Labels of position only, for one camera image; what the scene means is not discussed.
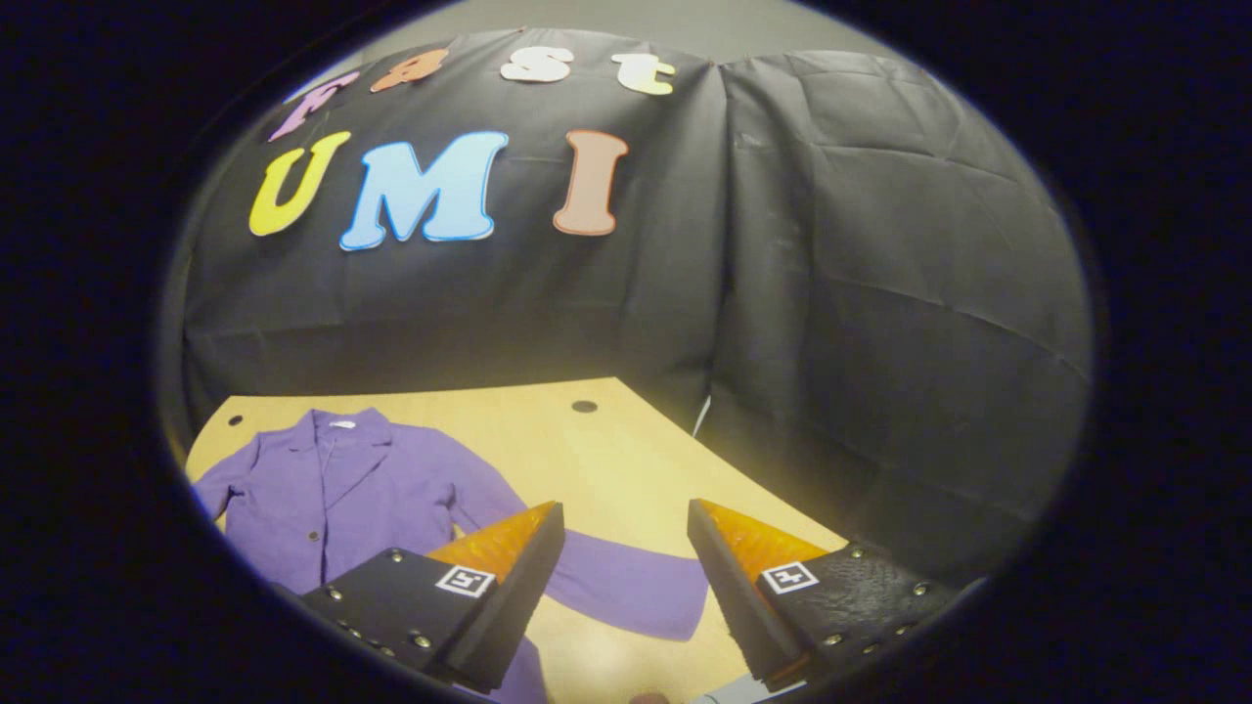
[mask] letter m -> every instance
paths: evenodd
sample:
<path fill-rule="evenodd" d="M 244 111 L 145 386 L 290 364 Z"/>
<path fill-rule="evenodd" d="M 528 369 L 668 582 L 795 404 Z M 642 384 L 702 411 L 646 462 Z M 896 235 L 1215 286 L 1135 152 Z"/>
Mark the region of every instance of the letter m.
<path fill-rule="evenodd" d="M 366 180 L 357 199 L 352 227 L 339 238 L 344 249 L 378 247 L 387 237 L 378 220 L 382 210 L 391 219 L 396 239 L 413 234 L 431 200 L 434 214 L 422 234 L 434 242 L 482 239 L 496 223 L 487 217 L 487 177 L 496 153 L 508 144 L 500 132 L 472 132 L 452 140 L 424 173 L 407 142 L 383 144 L 367 152 Z"/>

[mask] foam letter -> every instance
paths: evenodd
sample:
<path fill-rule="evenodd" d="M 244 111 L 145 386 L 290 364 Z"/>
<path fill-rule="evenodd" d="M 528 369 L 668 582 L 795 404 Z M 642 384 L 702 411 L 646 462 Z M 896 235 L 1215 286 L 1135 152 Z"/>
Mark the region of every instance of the foam letter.
<path fill-rule="evenodd" d="M 357 213 L 352 227 L 339 238 L 344 249 L 369 249 L 382 244 L 387 230 L 378 224 L 382 208 L 391 218 L 396 239 L 404 242 L 413 234 L 422 213 L 431 200 L 434 215 L 422 228 L 422 234 L 434 242 L 482 239 L 492 233 L 496 223 L 483 208 L 487 200 L 487 177 L 496 153 L 508 144 L 501 132 L 472 132 L 452 140 L 431 168 L 422 173 L 407 142 L 376 147 L 361 158 L 368 167 L 361 187 Z"/>
<path fill-rule="evenodd" d="M 533 83 L 556 83 L 570 75 L 573 54 L 568 49 L 552 46 L 528 46 L 513 51 L 511 63 L 500 66 L 500 75 L 508 80 Z"/>
<path fill-rule="evenodd" d="M 303 215 L 309 203 L 313 202 L 318 187 L 322 185 L 322 177 L 326 175 L 326 168 L 331 164 L 331 157 L 349 137 L 352 133 L 337 132 L 313 143 L 313 147 L 309 148 L 313 155 L 309 158 L 308 168 L 304 169 L 304 178 L 295 187 L 295 195 L 292 195 L 282 205 L 278 204 L 278 190 L 287 180 L 287 173 L 292 170 L 292 164 L 304 154 L 304 150 L 292 149 L 270 162 L 269 167 L 265 168 L 265 180 L 260 183 L 260 190 L 257 192 L 257 200 L 252 204 L 252 214 L 248 217 L 248 228 L 252 229 L 252 233 L 257 237 L 274 234 L 287 229 Z"/>
<path fill-rule="evenodd" d="M 418 54 L 412 59 L 406 59 L 392 66 L 392 70 L 387 71 L 387 75 L 374 81 L 374 84 L 369 86 L 369 93 L 382 93 L 383 90 L 402 83 L 422 80 L 423 78 L 442 69 L 443 64 L 439 61 L 442 61 L 447 55 L 447 49 L 433 49 L 424 54 Z"/>
<path fill-rule="evenodd" d="M 326 101 L 329 100 L 331 96 L 334 95 L 337 90 L 357 80 L 358 75 L 361 75 L 361 73 L 352 71 L 346 76 L 337 78 L 326 85 L 319 85 L 313 90 L 305 93 L 304 99 L 300 100 L 300 104 L 295 106 L 295 111 L 288 115 L 287 122 L 283 123 L 283 127 L 278 128 L 278 130 L 274 132 L 274 134 L 269 135 L 269 142 L 273 142 L 284 134 L 294 132 L 295 128 L 304 124 L 304 118 L 307 118 L 309 113 L 317 110 L 322 105 L 326 105 Z"/>
<path fill-rule="evenodd" d="M 617 69 L 617 83 L 626 88 L 649 95 L 674 93 L 672 85 L 656 80 L 656 74 L 674 75 L 677 69 L 662 64 L 660 58 L 652 54 L 613 54 L 612 60 L 622 65 Z"/>
<path fill-rule="evenodd" d="M 565 138 L 573 147 L 573 172 L 565 208 L 552 217 L 552 224 L 570 234 L 608 234 L 617 227 L 608 213 L 613 168 L 630 148 L 611 134 L 587 129 L 571 130 Z"/>

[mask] jacket collar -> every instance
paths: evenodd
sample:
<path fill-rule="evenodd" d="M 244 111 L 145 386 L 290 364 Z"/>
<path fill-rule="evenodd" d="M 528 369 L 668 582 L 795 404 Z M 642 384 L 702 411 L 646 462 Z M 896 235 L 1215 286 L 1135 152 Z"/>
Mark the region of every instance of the jacket collar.
<path fill-rule="evenodd" d="M 356 423 L 352 433 L 364 438 L 371 445 L 391 445 L 391 421 L 374 408 L 366 408 L 364 411 L 347 415 L 312 408 L 292 428 L 292 440 L 288 447 L 293 452 L 312 448 L 317 442 L 318 432 L 328 431 L 331 423 L 338 421 Z"/>

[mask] wooden table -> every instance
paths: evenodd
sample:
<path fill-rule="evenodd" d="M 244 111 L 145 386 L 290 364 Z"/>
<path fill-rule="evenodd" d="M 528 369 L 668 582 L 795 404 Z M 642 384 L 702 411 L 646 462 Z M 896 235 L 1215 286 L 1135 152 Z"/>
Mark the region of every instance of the wooden table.
<path fill-rule="evenodd" d="M 592 401 L 591 413 L 573 411 Z M 820 547 L 846 541 L 761 489 L 615 378 L 369 396 L 233 396 L 188 456 L 193 482 L 260 431 L 293 426 L 309 408 L 373 407 L 396 423 L 442 430 L 491 462 L 528 505 L 565 504 L 568 530 L 695 557 L 687 502 L 707 499 Z M 237 425 L 229 425 L 242 416 Z M 218 521 L 219 527 L 224 520 Z M 552 701 L 622 703 L 644 691 L 690 701 L 747 671 L 712 591 L 686 643 L 620 630 L 543 596 L 526 635 L 538 646 Z"/>

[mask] jacket sleeve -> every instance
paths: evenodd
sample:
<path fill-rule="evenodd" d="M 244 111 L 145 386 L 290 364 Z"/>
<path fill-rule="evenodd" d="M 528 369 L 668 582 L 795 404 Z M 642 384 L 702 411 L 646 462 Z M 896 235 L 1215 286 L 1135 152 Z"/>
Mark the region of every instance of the jacket sleeve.
<path fill-rule="evenodd" d="M 527 509 L 505 477 L 447 435 L 431 458 L 448 472 L 452 520 L 473 532 Z M 700 562 L 566 531 L 547 595 L 608 625 L 689 640 L 704 614 L 709 582 Z"/>
<path fill-rule="evenodd" d="M 200 506 L 208 514 L 210 521 L 218 520 L 218 516 L 227 510 L 232 489 L 238 487 L 243 479 L 248 476 L 248 472 L 255 466 L 259 453 L 260 436 L 257 435 L 253 436 L 248 445 L 235 451 L 234 455 L 213 465 L 193 485 L 195 497 L 200 500 Z"/>

